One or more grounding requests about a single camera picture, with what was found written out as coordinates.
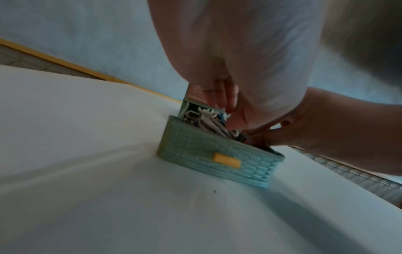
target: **white tabletop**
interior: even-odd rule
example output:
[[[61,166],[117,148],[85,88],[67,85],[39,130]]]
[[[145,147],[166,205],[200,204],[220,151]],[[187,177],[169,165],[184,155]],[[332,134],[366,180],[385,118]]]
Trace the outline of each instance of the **white tabletop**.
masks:
[[[401,211],[288,147],[268,189],[156,157],[180,104],[0,66],[0,253],[397,253]]]

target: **gray wall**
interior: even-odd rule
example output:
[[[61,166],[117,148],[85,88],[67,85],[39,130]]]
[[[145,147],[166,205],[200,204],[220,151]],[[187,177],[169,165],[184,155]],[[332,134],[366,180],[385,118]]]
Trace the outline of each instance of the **gray wall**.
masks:
[[[2,0],[0,38],[182,99],[146,0]]]

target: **teal plastic drawer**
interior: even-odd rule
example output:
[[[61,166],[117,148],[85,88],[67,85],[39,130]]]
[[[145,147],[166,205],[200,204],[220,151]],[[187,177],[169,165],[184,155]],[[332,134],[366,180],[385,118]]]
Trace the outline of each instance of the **teal plastic drawer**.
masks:
[[[157,154],[167,161],[217,177],[267,187],[272,172],[285,159],[282,154],[269,150],[220,137],[171,115]],[[214,162],[215,153],[240,160],[240,167]]]

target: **pile of paper clips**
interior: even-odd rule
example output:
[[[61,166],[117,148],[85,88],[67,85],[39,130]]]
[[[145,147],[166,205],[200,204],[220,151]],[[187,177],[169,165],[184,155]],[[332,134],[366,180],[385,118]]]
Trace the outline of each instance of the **pile of paper clips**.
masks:
[[[225,128],[227,120],[225,113],[199,107],[198,112],[192,110],[187,111],[183,120],[205,131],[211,131],[222,137],[234,139],[242,143],[249,139],[249,136],[241,131],[228,131]]]

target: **table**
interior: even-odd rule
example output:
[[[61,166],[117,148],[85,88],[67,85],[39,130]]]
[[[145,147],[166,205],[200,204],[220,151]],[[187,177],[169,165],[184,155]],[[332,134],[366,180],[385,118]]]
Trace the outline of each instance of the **table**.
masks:
[[[401,211],[289,147],[268,189],[156,157],[180,104],[0,66],[0,253],[397,253]]]

